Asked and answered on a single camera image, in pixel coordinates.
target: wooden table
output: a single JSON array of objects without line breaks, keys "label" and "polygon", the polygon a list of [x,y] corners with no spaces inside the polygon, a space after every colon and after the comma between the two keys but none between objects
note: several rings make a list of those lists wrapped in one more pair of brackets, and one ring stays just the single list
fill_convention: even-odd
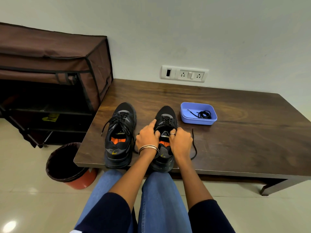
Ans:
[{"label": "wooden table", "polygon": [[[171,106],[178,125],[194,129],[198,174],[265,180],[269,195],[311,179],[311,122],[279,94],[114,79],[74,159],[78,166],[105,168],[103,125],[122,102],[137,112],[134,136],[158,110]],[[185,124],[182,102],[210,104],[218,120],[212,125]],[[133,153],[130,166],[137,160]],[[177,165],[171,171],[179,172]]]}]

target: blue jeans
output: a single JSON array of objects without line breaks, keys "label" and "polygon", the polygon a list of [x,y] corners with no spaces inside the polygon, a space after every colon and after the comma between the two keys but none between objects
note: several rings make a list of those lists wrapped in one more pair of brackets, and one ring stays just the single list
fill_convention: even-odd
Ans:
[{"label": "blue jeans", "polygon": [[[121,177],[122,174],[114,169],[101,176],[76,225]],[[133,222],[131,221],[128,233],[132,232]],[[145,181],[138,216],[138,232],[192,232],[187,210],[168,173],[153,172]]]}]

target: black sneaker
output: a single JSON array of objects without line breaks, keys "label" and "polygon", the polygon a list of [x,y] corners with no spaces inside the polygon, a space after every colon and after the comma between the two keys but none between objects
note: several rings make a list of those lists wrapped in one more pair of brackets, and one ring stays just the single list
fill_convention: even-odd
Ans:
[{"label": "black sneaker", "polygon": [[174,156],[169,145],[169,133],[177,130],[177,120],[174,110],[169,106],[162,107],[156,115],[154,131],[160,132],[160,156],[155,158],[150,166],[158,172],[169,172],[174,166]]},{"label": "black sneaker", "polygon": [[105,139],[105,165],[108,168],[123,168],[132,160],[131,146],[136,126],[134,107],[126,102],[119,104],[107,123],[109,128]]}]

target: navy sleeve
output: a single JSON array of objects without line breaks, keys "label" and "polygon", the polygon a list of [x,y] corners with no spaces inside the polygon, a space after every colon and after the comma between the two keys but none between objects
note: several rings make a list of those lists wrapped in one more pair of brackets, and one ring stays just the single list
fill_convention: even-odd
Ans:
[{"label": "navy sleeve", "polygon": [[116,193],[106,193],[75,230],[83,233],[127,233],[131,217],[130,207],[121,196]]},{"label": "navy sleeve", "polygon": [[193,233],[235,233],[215,200],[204,200],[193,205],[188,215]]}]

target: bangle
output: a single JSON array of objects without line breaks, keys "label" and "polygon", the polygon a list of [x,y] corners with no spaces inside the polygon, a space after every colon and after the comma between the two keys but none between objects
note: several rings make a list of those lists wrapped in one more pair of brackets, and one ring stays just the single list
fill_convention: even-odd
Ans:
[{"label": "bangle", "polygon": [[144,145],[144,146],[142,146],[142,147],[139,148],[139,150],[138,150],[138,155],[141,153],[141,151],[142,151],[143,149],[146,149],[146,148],[152,148],[152,149],[155,149],[155,150],[156,150],[156,155],[155,155],[154,158],[157,158],[157,157],[160,156],[160,151],[159,151],[159,149],[158,149],[155,145]]}]

